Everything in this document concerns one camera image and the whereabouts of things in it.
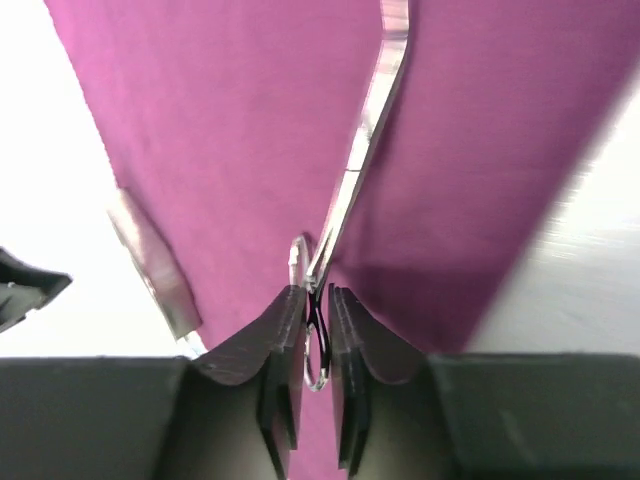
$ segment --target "metal tongs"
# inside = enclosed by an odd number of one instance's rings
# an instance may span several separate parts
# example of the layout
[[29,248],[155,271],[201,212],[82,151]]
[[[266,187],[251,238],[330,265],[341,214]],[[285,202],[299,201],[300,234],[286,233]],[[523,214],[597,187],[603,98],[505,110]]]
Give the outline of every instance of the metal tongs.
[[[289,281],[309,292],[309,316],[305,342],[305,382],[314,392],[329,380],[331,350],[321,310],[322,292],[347,218],[355,203],[373,157],[380,134],[393,104],[404,72],[409,39],[408,0],[381,0],[383,39],[376,69],[360,114],[347,166],[334,192],[324,228],[313,257],[309,258],[306,235],[293,240],[289,254]],[[320,372],[313,374],[311,336],[314,330],[320,346]]]

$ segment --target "purple cloth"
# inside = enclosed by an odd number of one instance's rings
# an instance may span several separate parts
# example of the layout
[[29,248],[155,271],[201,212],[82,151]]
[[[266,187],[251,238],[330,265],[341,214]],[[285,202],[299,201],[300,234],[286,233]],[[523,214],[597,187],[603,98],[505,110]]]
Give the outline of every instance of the purple cloth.
[[[381,30],[375,0],[47,0],[121,185],[176,252],[208,344],[318,234]],[[637,0],[412,5],[406,81],[332,279],[422,349],[469,338],[640,53]],[[338,474],[305,393],[292,480]]]

